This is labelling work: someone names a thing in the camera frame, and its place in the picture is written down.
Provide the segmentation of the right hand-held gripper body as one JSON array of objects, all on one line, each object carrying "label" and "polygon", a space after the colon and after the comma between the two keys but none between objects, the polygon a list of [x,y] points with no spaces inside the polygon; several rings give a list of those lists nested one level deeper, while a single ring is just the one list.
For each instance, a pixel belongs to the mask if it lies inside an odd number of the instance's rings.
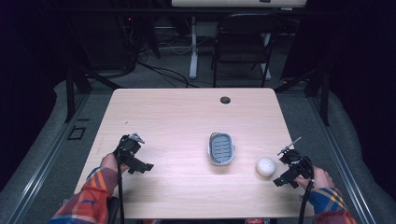
[{"label": "right hand-held gripper body", "polygon": [[280,156],[279,160],[283,164],[289,166],[289,169],[285,173],[290,175],[290,181],[294,180],[299,175],[304,179],[313,177],[313,165],[311,160],[301,155],[296,149],[291,149],[299,140],[300,137],[281,149],[278,153],[278,156]]}]

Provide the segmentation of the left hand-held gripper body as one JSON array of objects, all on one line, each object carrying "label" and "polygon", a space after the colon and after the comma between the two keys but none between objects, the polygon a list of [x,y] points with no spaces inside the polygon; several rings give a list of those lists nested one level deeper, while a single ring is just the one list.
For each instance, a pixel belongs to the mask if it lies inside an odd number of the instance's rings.
[{"label": "left hand-held gripper body", "polygon": [[144,143],[145,141],[137,133],[126,134],[120,139],[113,154],[120,164],[135,166],[138,164],[138,160],[134,155]]}]

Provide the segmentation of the round white soap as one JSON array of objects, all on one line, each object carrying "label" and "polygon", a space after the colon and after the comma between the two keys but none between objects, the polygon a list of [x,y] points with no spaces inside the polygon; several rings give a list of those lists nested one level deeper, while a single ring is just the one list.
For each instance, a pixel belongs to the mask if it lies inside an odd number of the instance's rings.
[{"label": "round white soap", "polygon": [[269,177],[276,172],[276,164],[270,158],[260,158],[256,162],[256,171],[263,177]]}]

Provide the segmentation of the grey soap dish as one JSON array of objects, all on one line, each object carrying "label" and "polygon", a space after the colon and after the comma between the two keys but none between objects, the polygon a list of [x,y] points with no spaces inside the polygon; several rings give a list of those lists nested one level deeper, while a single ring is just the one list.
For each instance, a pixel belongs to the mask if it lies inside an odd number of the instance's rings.
[{"label": "grey soap dish", "polygon": [[230,164],[234,157],[234,150],[233,139],[228,133],[212,133],[210,135],[208,156],[214,165],[225,166]]}]

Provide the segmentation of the person's left hand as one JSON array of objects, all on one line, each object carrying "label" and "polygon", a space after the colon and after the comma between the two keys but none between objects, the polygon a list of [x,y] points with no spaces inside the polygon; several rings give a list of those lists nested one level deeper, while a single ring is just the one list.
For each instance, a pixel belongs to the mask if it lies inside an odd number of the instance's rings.
[{"label": "person's left hand", "polygon": [[118,165],[118,162],[113,153],[106,154],[102,158],[100,166],[109,168],[115,172],[121,172],[122,174],[129,170],[129,167],[125,164]]}]

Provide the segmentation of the person's right hand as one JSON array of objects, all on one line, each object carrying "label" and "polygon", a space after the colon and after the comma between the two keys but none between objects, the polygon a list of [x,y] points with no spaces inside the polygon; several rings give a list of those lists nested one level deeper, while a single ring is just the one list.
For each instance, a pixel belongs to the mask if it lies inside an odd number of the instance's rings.
[{"label": "person's right hand", "polygon": [[[294,181],[304,189],[306,189],[308,187],[308,184],[310,183],[308,179],[304,179],[300,176],[297,176]],[[315,189],[334,188],[335,184],[328,172],[326,172],[322,168],[315,166],[313,187]]]}]

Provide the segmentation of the red object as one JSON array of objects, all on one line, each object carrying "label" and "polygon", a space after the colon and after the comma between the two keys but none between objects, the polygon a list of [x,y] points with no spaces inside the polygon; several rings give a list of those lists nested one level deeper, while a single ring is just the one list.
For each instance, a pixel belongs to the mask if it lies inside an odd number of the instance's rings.
[{"label": "red object", "polygon": [[271,218],[265,218],[265,217],[246,218],[245,224],[271,224]]}]

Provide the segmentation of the black metal stand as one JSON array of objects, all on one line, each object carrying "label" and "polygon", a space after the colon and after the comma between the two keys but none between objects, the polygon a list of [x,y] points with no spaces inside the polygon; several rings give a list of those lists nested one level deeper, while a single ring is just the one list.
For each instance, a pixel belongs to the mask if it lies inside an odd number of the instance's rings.
[{"label": "black metal stand", "polygon": [[112,90],[120,89],[120,85],[102,77],[93,70],[83,65],[71,64],[66,73],[66,101],[67,101],[67,116],[65,122],[69,122],[76,114],[75,104],[75,88],[78,88],[83,94],[90,94],[92,86],[88,81],[91,77],[100,83],[108,86]]},{"label": "black metal stand", "polygon": [[286,91],[304,80],[308,80],[308,83],[304,89],[304,94],[307,97],[314,97],[318,94],[318,91],[321,91],[319,115],[324,124],[329,126],[330,123],[328,119],[328,108],[330,95],[330,74],[326,68],[315,68],[299,77],[294,77],[286,84],[276,88],[275,92],[280,93]]}]

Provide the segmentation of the black folding chair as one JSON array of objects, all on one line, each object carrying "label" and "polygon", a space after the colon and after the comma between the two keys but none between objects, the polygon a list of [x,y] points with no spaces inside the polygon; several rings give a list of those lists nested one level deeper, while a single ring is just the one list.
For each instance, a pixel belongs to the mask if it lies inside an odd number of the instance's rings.
[{"label": "black folding chair", "polygon": [[216,27],[211,62],[213,86],[217,86],[219,63],[245,63],[264,65],[263,87],[281,28],[282,20],[273,14],[236,13],[222,18]]}]

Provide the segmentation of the white background desk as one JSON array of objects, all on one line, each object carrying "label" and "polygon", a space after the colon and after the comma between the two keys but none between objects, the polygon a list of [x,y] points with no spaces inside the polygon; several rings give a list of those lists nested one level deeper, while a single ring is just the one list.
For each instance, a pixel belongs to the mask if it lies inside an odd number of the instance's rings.
[{"label": "white background desk", "polygon": [[[179,9],[243,9],[243,8],[276,8],[293,11],[304,8],[308,0],[172,0],[172,6]],[[198,74],[198,36],[214,37],[214,21],[198,21],[191,17],[191,66],[190,78],[196,79]]]}]

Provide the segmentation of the metal floor rail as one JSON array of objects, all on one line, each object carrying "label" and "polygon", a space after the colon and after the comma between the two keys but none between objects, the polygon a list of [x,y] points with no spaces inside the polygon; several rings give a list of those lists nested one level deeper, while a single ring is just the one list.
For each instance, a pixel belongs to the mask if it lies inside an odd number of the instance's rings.
[{"label": "metal floor rail", "polygon": [[58,158],[62,143],[72,131],[77,115],[89,98],[89,94],[77,97],[74,104],[75,112],[69,119],[66,99],[57,98],[49,120],[2,192],[2,195],[7,197],[10,208],[5,224],[19,224],[24,219]]},{"label": "metal floor rail", "polygon": [[338,174],[341,176],[346,187],[347,194],[353,202],[356,212],[361,220],[361,224],[377,224],[375,217],[370,210],[367,201],[363,197],[360,186],[358,185],[354,175],[351,173],[350,167],[339,147],[330,126],[327,126],[320,115],[320,106],[315,98],[308,97],[307,102],[313,110],[314,116],[320,129],[324,132],[326,140],[331,148],[332,160],[337,168]]}]

